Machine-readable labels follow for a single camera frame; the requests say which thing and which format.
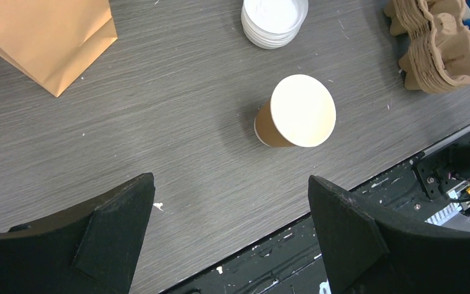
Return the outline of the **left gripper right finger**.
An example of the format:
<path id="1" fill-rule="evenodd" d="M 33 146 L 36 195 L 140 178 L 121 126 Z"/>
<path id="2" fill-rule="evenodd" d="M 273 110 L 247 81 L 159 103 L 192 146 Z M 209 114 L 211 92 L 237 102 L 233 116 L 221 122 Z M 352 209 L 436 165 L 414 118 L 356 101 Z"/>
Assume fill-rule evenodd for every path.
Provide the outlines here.
<path id="1" fill-rule="evenodd" d="M 470 232 L 403 216 L 319 176 L 308 201 L 332 293 L 470 293 Z"/>

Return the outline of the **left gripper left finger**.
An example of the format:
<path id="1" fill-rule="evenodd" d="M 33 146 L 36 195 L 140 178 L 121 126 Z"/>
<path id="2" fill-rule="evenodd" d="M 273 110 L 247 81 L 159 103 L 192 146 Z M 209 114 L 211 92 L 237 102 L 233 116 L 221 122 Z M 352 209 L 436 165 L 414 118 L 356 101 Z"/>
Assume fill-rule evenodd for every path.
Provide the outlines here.
<path id="1" fill-rule="evenodd" d="M 0 293 L 128 293 L 154 196 L 142 173 L 0 233 Z"/>

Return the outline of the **brown paper bag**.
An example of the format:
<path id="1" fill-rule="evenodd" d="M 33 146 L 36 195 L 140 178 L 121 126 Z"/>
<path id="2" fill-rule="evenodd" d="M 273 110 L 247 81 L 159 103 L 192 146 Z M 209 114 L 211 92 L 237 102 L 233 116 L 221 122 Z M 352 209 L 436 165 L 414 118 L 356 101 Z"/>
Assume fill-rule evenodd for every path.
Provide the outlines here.
<path id="1" fill-rule="evenodd" d="M 117 38 L 109 1 L 0 1 L 0 57 L 55 97 Z"/>

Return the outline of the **stack of pulp cup carriers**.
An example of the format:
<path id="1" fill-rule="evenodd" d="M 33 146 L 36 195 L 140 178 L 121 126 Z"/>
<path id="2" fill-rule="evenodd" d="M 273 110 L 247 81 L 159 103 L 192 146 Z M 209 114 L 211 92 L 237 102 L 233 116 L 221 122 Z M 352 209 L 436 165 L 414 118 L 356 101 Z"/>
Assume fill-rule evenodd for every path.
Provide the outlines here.
<path id="1" fill-rule="evenodd" d="M 407 90 L 442 94 L 470 85 L 470 30 L 462 18 L 465 1 L 389 1 L 384 14 L 390 34 L 407 34 L 398 64 Z"/>

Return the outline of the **stack of white lids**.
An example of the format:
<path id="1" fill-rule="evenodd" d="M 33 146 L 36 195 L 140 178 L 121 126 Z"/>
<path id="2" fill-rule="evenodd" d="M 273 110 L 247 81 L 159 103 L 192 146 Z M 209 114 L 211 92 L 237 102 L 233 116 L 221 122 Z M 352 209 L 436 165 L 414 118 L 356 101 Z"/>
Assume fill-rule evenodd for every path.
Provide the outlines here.
<path id="1" fill-rule="evenodd" d="M 244 0 L 241 23 L 245 36 L 257 47 L 273 50 L 289 44 L 308 13 L 307 0 Z"/>

